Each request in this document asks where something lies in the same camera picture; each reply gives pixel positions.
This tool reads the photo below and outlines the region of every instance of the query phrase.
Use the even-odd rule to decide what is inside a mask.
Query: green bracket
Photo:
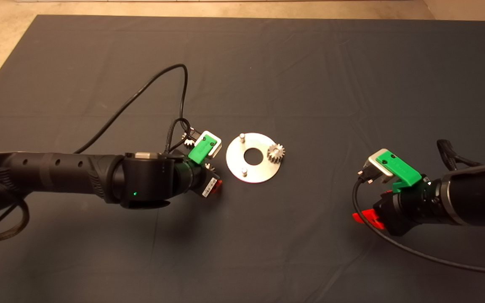
[[[376,160],[400,179],[399,182],[392,185],[392,191],[394,193],[402,191],[402,188],[411,187],[416,182],[422,180],[422,176],[418,171],[388,150],[379,155]]]
[[[203,140],[198,142],[198,145],[194,146],[194,148],[190,151],[188,157],[195,163],[201,164],[216,143],[216,140],[208,135],[205,135],[203,136]]]

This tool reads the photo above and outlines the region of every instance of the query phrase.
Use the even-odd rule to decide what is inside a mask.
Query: black cable
[[[162,69],[158,74],[154,75],[147,83],[142,86],[132,97],[130,97],[118,110],[115,114],[102,126],[102,128],[82,147],[78,148],[74,153],[81,154],[84,150],[92,146],[93,143],[102,136],[102,134],[112,125],[112,123],[121,115],[121,113],[127,109],[127,107],[134,102],[153,82],[156,81],[160,76],[164,75],[169,71],[173,71],[173,69],[177,69],[181,67],[184,70],[184,85],[183,85],[183,93],[181,94],[181,105],[179,106],[179,119],[183,117],[183,110],[184,110],[184,98],[187,95],[187,86],[188,86],[188,69],[187,66],[184,64],[175,64],[170,67],[166,67]]]
[[[459,269],[462,269],[462,270],[468,270],[468,271],[474,271],[474,272],[481,272],[481,273],[484,273],[485,274],[485,267],[468,265],[468,264],[464,264],[464,263],[457,263],[457,262],[453,262],[453,261],[444,260],[444,259],[441,259],[441,258],[438,258],[438,257],[434,257],[432,255],[426,255],[423,252],[420,252],[418,250],[414,250],[414,249],[412,249],[410,247],[404,246],[403,244],[400,244],[400,243],[394,241],[389,236],[387,236],[387,235],[383,234],[382,232],[380,232],[379,229],[377,229],[375,226],[373,226],[368,221],[368,219],[366,219],[366,217],[362,214],[362,210],[360,209],[360,207],[358,205],[358,197],[357,197],[357,194],[358,194],[358,188],[359,188],[359,186],[361,184],[362,184],[362,180],[361,179],[358,179],[357,182],[353,186],[353,192],[352,192],[353,207],[356,210],[356,212],[358,213],[359,217],[364,222],[364,224],[369,229],[371,229],[373,232],[375,232],[375,234],[377,236],[379,236],[381,239],[389,242],[390,244],[396,246],[397,248],[399,248],[399,249],[401,249],[403,251],[406,251],[406,252],[408,252],[408,253],[410,253],[412,255],[416,255],[417,257],[421,257],[421,258],[426,259],[428,261],[432,261],[432,262],[439,263],[439,264],[446,265],[446,266],[451,266],[451,267],[459,268]]]
[[[467,166],[475,167],[482,165],[477,161],[472,161],[467,158],[461,157],[454,151],[452,147],[452,143],[449,140],[439,139],[437,140],[437,149],[439,150],[439,154],[441,155],[441,159],[448,170],[458,170],[456,166],[456,162],[464,163]]]
[[[174,146],[171,146],[171,140],[173,140],[173,129],[175,128],[175,125],[177,124],[177,122],[181,122],[182,125],[185,125],[186,128],[184,129],[184,137],[183,137],[183,140],[180,140],[179,142],[177,142],[177,144],[175,144]],[[177,118],[175,119],[172,123],[171,123],[171,126],[170,128],[168,129],[168,137],[166,138],[166,148],[164,149],[164,153],[171,153],[173,152],[177,147],[179,147],[181,144],[183,144],[185,142],[185,140],[188,139],[188,137],[190,136],[190,122],[188,122],[187,119],[184,119],[184,118]]]
[[[14,227],[12,227],[12,228],[4,231],[4,232],[0,232],[0,241],[2,241],[2,240],[12,238],[13,236],[19,234],[25,228],[25,226],[27,226],[27,223],[29,223],[29,208],[27,207],[27,204],[25,203],[25,201],[23,199],[18,198],[16,196],[14,196],[13,194],[10,194],[8,192],[7,188],[2,184],[0,184],[0,197],[14,201],[14,204],[11,207],[9,207],[4,213],[2,213],[2,215],[0,215],[0,222],[8,214],[10,214],[11,211],[13,209],[15,209],[16,207],[20,207],[21,211],[22,211],[21,220],[16,226],[14,226]]]

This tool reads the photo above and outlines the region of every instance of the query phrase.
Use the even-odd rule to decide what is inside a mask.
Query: metal disc
[[[280,163],[272,163],[267,159],[267,150],[273,144],[275,143],[271,138],[262,134],[241,134],[233,139],[227,147],[227,167],[235,177],[244,182],[260,183],[267,181],[280,168]],[[250,165],[244,160],[244,153],[251,148],[256,148],[263,154],[263,160],[258,165]]]

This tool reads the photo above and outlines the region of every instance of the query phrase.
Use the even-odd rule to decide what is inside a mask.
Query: red component
[[[212,186],[211,194],[214,194],[215,192],[217,192],[221,185],[222,185],[222,180],[217,180],[216,183]]]
[[[366,210],[363,210],[362,211],[362,214],[376,228],[385,229],[385,224],[379,222],[379,216],[377,215],[377,213],[376,213],[376,211],[374,209],[366,209]],[[358,213],[354,213],[353,214],[353,219],[356,222],[358,222],[358,223],[363,223],[364,224],[364,221],[362,221],[362,218],[360,218],[360,215],[358,215]]]

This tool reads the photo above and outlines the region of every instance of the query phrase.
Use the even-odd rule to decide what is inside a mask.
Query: gear teeth
[[[205,164],[205,168],[208,169],[208,170],[210,170],[210,171],[213,171],[214,172],[214,167],[210,163],[206,163]]]
[[[187,135],[187,133],[183,133],[183,136],[181,136],[181,140],[184,139],[184,137]],[[196,143],[194,140],[192,139],[187,139],[184,141],[184,146],[187,148],[187,149],[191,149],[192,147],[194,147],[194,143]]]
[[[280,163],[285,156],[285,148],[281,144],[273,144],[267,150],[267,158],[272,163]]]

